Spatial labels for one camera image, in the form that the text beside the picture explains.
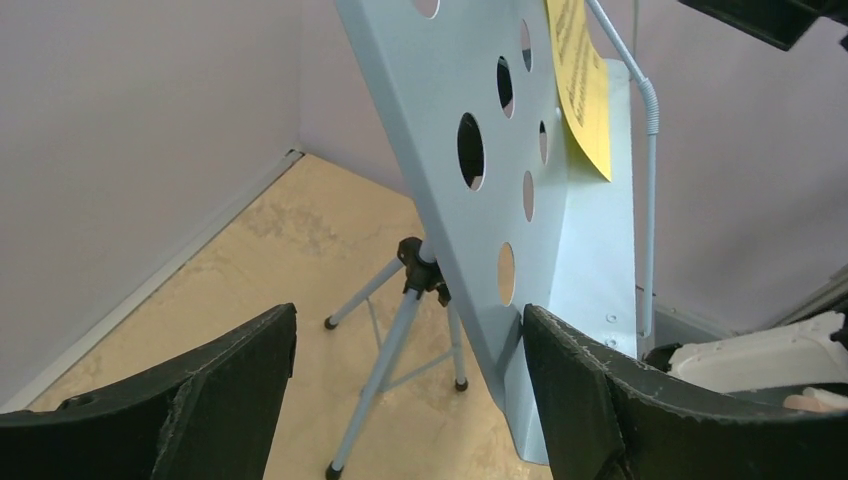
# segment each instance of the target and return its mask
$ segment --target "white baseboard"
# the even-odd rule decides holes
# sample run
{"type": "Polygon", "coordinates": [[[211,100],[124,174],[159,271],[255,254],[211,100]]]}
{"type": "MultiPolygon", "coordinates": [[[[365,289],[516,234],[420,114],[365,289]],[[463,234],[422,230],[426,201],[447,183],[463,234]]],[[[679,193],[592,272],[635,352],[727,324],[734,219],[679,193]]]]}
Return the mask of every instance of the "white baseboard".
{"type": "Polygon", "coordinates": [[[789,325],[790,323],[809,318],[822,309],[833,308],[835,303],[844,301],[846,295],[848,295],[848,265],[833,274],[827,285],[813,292],[812,295],[792,311],[784,315],[777,322],[774,322],[772,326],[782,327],[789,325]]]}
{"type": "Polygon", "coordinates": [[[200,249],[223,230],[232,220],[247,208],[262,192],[271,186],[283,173],[303,157],[297,150],[289,151],[286,156],[263,173],[257,181],[240,193],[229,205],[222,208],[207,225],[195,235],[174,257],[150,276],[124,301],[118,304],[109,314],[94,325],[85,335],[74,343],[50,364],[37,377],[29,382],[21,391],[16,393],[5,404],[0,406],[0,413],[12,412],[27,408],[39,395],[50,388],[68,369],[94,348],[109,332],[117,327],[130,313],[133,312],[147,297],[165,283],[171,275],[185,262],[191,259],[200,249]]]}
{"type": "Polygon", "coordinates": [[[656,345],[714,342],[736,335],[723,325],[654,302],[656,345]]]}

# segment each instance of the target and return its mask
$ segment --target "black rubber foot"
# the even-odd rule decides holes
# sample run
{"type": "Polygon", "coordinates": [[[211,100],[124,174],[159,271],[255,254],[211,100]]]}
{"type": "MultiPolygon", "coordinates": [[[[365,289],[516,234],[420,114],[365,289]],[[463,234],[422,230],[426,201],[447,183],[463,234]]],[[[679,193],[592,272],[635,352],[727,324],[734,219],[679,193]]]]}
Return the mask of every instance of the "black rubber foot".
{"type": "Polygon", "coordinates": [[[327,466],[327,471],[324,472],[324,478],[327,480],[339,480],[342,478],[342,471],[344,471],[344,467],[342,467],[341,470],[336,470],[333,468],[333,462],[330,462],[327,466]]]}

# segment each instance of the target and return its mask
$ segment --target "tripod stand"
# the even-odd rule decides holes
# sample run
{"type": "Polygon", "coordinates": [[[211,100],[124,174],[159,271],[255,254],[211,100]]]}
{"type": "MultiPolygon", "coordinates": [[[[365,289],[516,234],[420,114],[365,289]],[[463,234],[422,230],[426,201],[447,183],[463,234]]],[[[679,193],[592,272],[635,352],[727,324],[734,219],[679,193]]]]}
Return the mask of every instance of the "tripod stand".
{"type": "Polygon", "coordinates": [[[325,473],[327,480],[338,480],[341,477],[345,462],[347,462],[347,458],[353,448],[353,442],[356,440],[359,430],[365,422],[365,416],[368,414],[371,402],[378,392],[387,392],[416,375],[423,373],[425,370],[436,366],[450,356],[453,356],[454,367],[456,368],[456,383],[454,387],[459,392],[463,392],[468,388],[468,379],[465,376],[465,364],[462,357],[462,336],[459,315],[450,305],[450,292],[444,278],[442,278],[433,250],[426,241],[415,237],[402,240],[398,244],[397,257],[380,270],[342,308],[335,314],[327,317],[324,320],[324,327],[328,330],[334,330],[339,326],[339,323],[345,316],[362,302],[368,302],[369,296],[404,267],[406,283],[403,287],[403,301],[395,314],[389,334],[383,342],[380,340],[373,310],[371,312],[371,320],[374,323],[374,334],[377,337],[380,352],[377,355],[374,368],[368,376],[368,381],[362,389],[359,403],[357,403],[353,417],[347,426],[342,443],[339,445],[335,458],[333,458],[333,461],[327,467],[325,473]],[[406,343],[406,338],[409,335],[409,329],[412,326],[413,320],[415,320],[421,297],[425,293],[434,290],[438,292],[439,303],[443,307],[446,307],[448,311],[451,348],[441,356],[393,381],[392,375],[394,374],[403,346],[406,343]]]}

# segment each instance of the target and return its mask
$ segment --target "black plastic joint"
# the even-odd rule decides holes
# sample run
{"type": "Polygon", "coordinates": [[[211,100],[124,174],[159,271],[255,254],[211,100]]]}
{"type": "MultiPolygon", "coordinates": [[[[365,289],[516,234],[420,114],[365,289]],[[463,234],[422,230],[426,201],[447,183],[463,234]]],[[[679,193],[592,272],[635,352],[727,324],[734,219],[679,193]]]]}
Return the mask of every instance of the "black plastic joint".
{"type": "Polygon", "coordinates": [[[326,480],[339,480],[340,478],[342,478],[342,470],[344,470],[344,467],[336,470],[335,468],[333,468],[333,463],[330,462],[330,465],[327,467],[327,470],[324,471],[324,478],[326,480]]]}
{"type": "Polygon", "coordinates": [[[450,292],[442,277],[442,271],[437,262],[425,262],[421,260],[419,252],[422,240],[416,237],[405,238],[398,244],[397,257],[406,266],[406,283],[403,285],[403,293],[409,290],[418,292],[418,299],[426,292],[438,290],[439,303],[447,306],[450,301],[450,292]]]}

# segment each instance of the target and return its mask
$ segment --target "white wall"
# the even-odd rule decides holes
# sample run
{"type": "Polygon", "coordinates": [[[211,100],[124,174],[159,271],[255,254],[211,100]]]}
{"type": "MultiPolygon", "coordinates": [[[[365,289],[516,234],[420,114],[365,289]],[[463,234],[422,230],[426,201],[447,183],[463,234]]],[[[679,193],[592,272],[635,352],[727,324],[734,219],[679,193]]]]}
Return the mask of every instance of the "white wall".
{"type": "MultiPolygon", "coordinates": [[[[629,39],[631,2],[603,3],[629,39]]],[[[676,2],[641,3],[639,60],[662,111],[658,298],[737,330],[768,324],[848,263],[845,28],[820,22],[784,53],[676,2]]],[[[403,191],[333,0],[306,2],[303,68],[304,148],[403,191]]]]}
{"type": "Polygon", "coordinates": [[[303,150],[407,193],[335,0],[304,2],[301,67],[303,150]]]}
{"type": "Polygon", "coordinates": [[[300,2],[0,0],[0,405],[295,146],[300,2]]]}

